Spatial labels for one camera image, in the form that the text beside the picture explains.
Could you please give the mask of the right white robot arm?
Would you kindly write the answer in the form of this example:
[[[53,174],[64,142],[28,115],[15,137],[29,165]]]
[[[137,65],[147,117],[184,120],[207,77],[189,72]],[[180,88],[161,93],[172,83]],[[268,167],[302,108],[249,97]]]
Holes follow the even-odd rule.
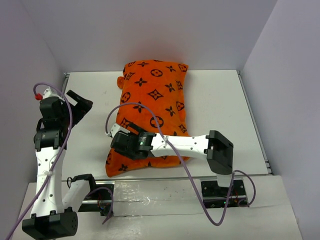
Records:
[[[138,133],[113,124],[107,133],[112,138],[110,147],[131,160],[148,157],[168,157],[179,153],[181,157],[206,160],[217,176],[217,190],[227,196],[235,189],[232,181],[234,144],[217,130],[207,135],[173,136],[147,132],[138,127]]]

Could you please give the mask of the aluminium mounting rail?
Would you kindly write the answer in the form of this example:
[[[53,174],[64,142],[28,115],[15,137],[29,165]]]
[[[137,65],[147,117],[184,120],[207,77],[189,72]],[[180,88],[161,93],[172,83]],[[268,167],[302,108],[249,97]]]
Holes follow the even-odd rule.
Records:
[[[108,177],[102,175],[94,175],[96,182],[101,183],[115,183],[115,182],[144,182],[144,181],[180,181],[180,180],[189,180],[187,176],[181,177]],[[216,181],[218,179],[217,176],[193,176],[194,180],[201,181]]]

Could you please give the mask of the orange patterned pillowcase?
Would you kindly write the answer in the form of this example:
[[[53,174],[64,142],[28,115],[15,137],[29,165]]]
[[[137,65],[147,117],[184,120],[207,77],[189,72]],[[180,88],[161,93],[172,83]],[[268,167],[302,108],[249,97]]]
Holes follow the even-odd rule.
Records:
[[[164,135],[187,137],[184,82],[185,63],[137,60],[124,66],[117,86],[122,90],[115,122],[125,129],[131,124]]]

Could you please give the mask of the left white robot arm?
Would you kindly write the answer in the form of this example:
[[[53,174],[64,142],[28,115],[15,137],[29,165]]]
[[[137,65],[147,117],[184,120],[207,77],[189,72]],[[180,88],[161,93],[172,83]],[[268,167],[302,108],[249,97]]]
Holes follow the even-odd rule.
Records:
[[[72,178],[69,190],[62,195],[63,161],[72,128],[91,110],[93,102],[72,90],[67,95],[76,101],[68,103],[60,92],[48,87],[40,100],[41,119],[33,138],[37,160],[36,195],[22,231],[34,240],[55,240],[74,236],[78,230],[77,212],[86,199],[93,199],[98,187],[92,174]]]

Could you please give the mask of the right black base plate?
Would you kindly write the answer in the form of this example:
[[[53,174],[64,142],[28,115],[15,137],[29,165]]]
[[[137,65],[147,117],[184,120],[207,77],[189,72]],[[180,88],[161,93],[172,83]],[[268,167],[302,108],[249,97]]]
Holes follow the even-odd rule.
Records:
[[[228,187],[218,186],[217,179],[213,177],[201,177],[202,202],[207,209],[224,208],[227,203]],[[228,198],[228,208],[247,207],[248,198],[242,179],[233,181],[230,196]]]

